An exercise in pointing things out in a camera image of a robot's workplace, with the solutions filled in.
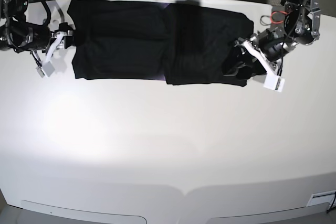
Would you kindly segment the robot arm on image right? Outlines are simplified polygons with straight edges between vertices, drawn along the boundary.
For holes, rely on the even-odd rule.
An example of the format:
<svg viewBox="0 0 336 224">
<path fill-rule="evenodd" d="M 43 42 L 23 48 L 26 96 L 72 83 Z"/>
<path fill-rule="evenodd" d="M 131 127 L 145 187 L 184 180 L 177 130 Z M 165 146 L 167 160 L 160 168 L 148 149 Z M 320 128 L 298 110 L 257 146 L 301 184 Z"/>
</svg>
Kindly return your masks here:
<svg viewBox="0 0 336 224">
<path fill-rule="evenodd" d="M 273 27 L 250 38 L 238 39 L 235 63 L 230 72 L 240 80 L 272 73 L 282 74 L 285 55 L 298 44 L 310 45 L 320 37 L 321 10 L 317 0 L 282 0 L 285 8 L 281 27 Z"/>
</svg>

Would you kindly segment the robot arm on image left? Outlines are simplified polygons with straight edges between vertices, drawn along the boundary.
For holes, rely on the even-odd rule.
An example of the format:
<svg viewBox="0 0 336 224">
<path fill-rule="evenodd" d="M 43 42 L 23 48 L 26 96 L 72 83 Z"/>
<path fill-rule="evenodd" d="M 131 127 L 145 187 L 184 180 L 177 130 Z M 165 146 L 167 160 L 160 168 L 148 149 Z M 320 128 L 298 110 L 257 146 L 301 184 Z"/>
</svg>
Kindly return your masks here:
<svg viewBox="0 0 336 224">
<path fill-rule="evenodd" d="M 74 46 L 77 79 L 153 79 L 168 84 L 233 83 L 253 73 L 253 59 L 239 42 L 254 30 L 244 14 L 198 3 L 71 0 L 73 25 L 49 29 L 51 11 L 38 25 L 26 20 L 28 0 L 1 0 L 1 50 L 35 54 L 39 69 L 52 70 L 51 57 L 64 41 Z"/>
</svg>

